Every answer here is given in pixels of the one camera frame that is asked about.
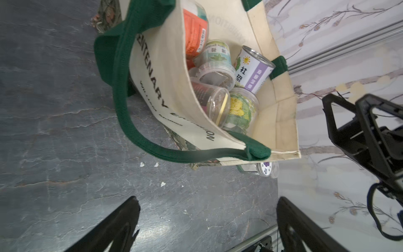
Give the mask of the purple label metal can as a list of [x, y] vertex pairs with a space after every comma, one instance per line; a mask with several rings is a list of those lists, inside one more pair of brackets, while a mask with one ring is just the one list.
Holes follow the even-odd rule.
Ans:
[[235, 86], [257, 94], [276, 65], [261, 53], [243, 45], [234, 62]]

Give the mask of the clear lid seed cup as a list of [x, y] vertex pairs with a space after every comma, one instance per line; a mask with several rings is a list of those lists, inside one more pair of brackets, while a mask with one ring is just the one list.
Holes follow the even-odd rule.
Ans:
[[207, 62], [188, 71], [190, 77], [200, 83], [209, 84], [231, 91], [235, 86], [235, 68], [225, 62]]

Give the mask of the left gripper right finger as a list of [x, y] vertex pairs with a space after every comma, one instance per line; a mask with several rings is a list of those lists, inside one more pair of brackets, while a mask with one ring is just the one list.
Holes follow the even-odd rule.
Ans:
[[346, 249], [322, 230], [290, 200], [277, 204], [277, 224], [285, 252], [345, 252]]

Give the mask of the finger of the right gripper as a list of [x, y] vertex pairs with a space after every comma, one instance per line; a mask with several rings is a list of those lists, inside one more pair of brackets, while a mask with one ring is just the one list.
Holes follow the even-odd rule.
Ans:
[[378, 178], [395, 189], [403, 188], [403, 127], [380, 127], [374, 109], [403, 118], [403, 107], [373, 94], [356, 102], [357, 116], [364, 133], [371, 164]]
[[[364, 131], [362, 130], [358, 118], [356, 105], [334, 94], [326, 95], [322, 99], [322, 103], [326, 117], [328, 136], [331, 142], [362, 168], [377, 176], [378, 172], [372, 164]], [[344, 125], [338, 127], [334, 117], [333, 104], [339, 105], [353, 113], [354, 117]]]

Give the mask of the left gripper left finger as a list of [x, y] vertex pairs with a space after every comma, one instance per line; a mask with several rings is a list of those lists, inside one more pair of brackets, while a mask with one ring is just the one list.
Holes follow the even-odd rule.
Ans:
[[129, 252], [139, 233], [136, 226], [140, 205], [135, 196], [129, 197], [68, 252]]

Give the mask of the purple flower lid jar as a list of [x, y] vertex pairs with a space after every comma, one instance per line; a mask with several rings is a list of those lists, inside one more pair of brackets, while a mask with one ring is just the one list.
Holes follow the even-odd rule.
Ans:
[[279, 176], [279, 163], [277, 161], [238, 165], [237, 169], [240, 173], [273, 179], [277, 179]]

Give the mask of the cream canvas tote bag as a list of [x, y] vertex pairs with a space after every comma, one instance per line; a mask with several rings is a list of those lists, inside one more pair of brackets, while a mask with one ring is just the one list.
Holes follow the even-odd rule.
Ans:
[[[185, 1], [119, 1], [122, 21], [99, 35], [94, 53], [102, 80], [113, 89], [116, 115], [127, 138], [145, 152], [175, 163], [240, 165], [298, 159], [297, 97], [287, 62], [280, 55], [263, 1], [196, 1], [206, 12], [205, 40], [229, 46], [230, 65], [248, 46], [276, 68], [257, 92], [258, 114], [248, 130], [221, 128], [196, 96], [198, 77], [186, 57]], [[132, 122], [127, 98], [135, 91], [155, 118], [181, 140], [184, 150], [168, 149], [144, 137]]]

